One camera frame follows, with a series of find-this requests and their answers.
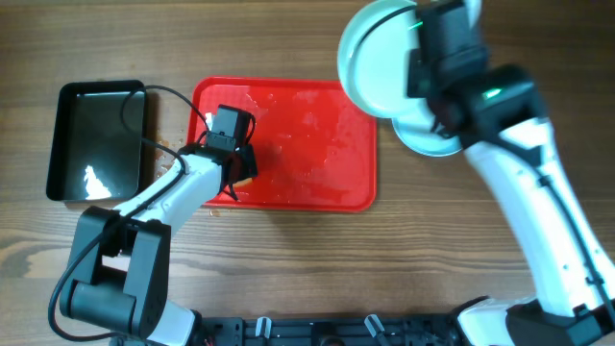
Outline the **orange green scrub sponge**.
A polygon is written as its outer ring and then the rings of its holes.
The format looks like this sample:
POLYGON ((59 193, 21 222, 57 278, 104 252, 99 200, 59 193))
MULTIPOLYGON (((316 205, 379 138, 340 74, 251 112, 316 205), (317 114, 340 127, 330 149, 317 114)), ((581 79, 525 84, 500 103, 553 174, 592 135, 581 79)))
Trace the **orange green scrub sponge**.
POLYGON ((233 187, 242 187, 242 186, 245 186, 245 185, 249 185, 249 184, 252 183, 252 181, 253 181, 253 178, 246 178, 246 179, 244 179, 242 181, 234 183, 233 187))

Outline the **light blue plate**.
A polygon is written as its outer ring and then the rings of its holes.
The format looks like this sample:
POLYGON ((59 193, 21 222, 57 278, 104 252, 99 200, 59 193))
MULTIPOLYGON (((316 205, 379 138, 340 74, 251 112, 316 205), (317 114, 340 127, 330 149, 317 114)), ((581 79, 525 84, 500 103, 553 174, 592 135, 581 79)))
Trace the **light blue plate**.
POLYGON ((420 155, 442 158, 461 151, 458 138, 448 133, 427 108, 394 118, 392 126, 400 141, 420 155))
MULTIPOLYGON (((478 24, 482 2, 468 2, 478 24)), ((406 95, 410 51, 420 48, 416 11, 427 4, 374 1, 348 23, 338 45, 337 72, 346 95, 362 111, 392 119, 427 107, 424 98, 406 95)))

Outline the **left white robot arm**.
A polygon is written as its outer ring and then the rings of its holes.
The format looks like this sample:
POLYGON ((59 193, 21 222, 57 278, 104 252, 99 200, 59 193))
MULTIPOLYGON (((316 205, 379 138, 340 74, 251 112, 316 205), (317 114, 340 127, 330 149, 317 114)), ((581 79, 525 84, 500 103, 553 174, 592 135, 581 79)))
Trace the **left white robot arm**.
POLYGON ((171 238, 207 201, 257 174, 250 144, 192 143, 177 153, 172 171, 135 198, 110 210, 86 209, 49 300, 50 329, 72 342, 190 344, 196 312, 167 299, 171 238))

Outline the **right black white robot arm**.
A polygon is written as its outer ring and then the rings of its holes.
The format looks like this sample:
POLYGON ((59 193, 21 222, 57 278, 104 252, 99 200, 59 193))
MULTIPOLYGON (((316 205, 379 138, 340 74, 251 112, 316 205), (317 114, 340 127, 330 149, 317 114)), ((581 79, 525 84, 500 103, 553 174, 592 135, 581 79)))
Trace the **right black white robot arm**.
POLYGON ((413 49, 408 92, 427 99, 498 201, 526 258, 531 298, 483 298, 457 327, 472 345, 589 345, 614 330, 614 265, 578 203, 545 103, 523 68, 478 48, 413 49))

